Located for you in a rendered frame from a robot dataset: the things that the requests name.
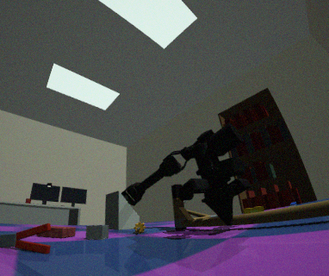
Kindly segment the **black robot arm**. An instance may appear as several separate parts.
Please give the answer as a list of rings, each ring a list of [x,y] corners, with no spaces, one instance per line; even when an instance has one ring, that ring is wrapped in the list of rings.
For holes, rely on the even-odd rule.
[[[182,171],[189,160],[195,159],[196,164],[210,157],[222,156],[232,148],[238,146],[243,142],[238,130],[228,123],[223,128],[214,132],[212,129],[203,132],[198,138],[197,142],[189,147],[185,147],[180,151],[173,151],[163,159],[159,169],[147,177],[142,183],[131,184],[121,195],[127,200],[129,205],[135,206],[145,194],[146,189],[154,185],[163,177],[170,177]],[[186,160],[183,167],[174,158],[173,155],[181,154]],[[218,158],[219,159],[219,158]],[[247,166],[242,159],[229,158],[226,160],[214,163],[210,160],[209,175],[212,180],[218,179],[218,176],[227,178],[237,175],[245,175]],[[218,176],[217,176],[218,174]],[[226,182],[228,182],[226,181]],[[133,200],[131,199],[131,197]]]

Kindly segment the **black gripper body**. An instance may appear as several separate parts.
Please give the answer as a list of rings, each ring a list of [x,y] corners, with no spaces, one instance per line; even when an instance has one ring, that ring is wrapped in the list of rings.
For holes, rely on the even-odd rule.
[[[204,197],[211,195],[219,190],[231,191],[238,189],[238,192],[234,196],[239,195],[241,192],[249,189],[250,183],[247,179],[235,179],[233,182],[228,184],[227,178],[218,176],[218,179],[212,180],[209,175],[209,163],[210,160],[213,160],[214,163],[219,162],[220,160],[217,157],[210,157],[202,160],[198,163],[198,170],[196,175],[201,176],[201,179],[190,179],[179,189],[178,195],[180,200],[192,200],[195,196],[194,193],[204,193]]]

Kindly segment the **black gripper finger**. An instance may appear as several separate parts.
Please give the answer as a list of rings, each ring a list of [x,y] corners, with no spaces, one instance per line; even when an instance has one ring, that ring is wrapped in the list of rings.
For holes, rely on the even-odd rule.
[[[226,194],[226,204],[229,211],[229,216],[231,217],[231,222],[233,224],[233,196],[238,192],[238,189],[228,191]]]
[[[226,194],[227,190],[219,190],[206,196],[202,202],[214,210],[214,213],[217,214],[227,226],[230,226],[232,225],[232,222],[226,204]]]

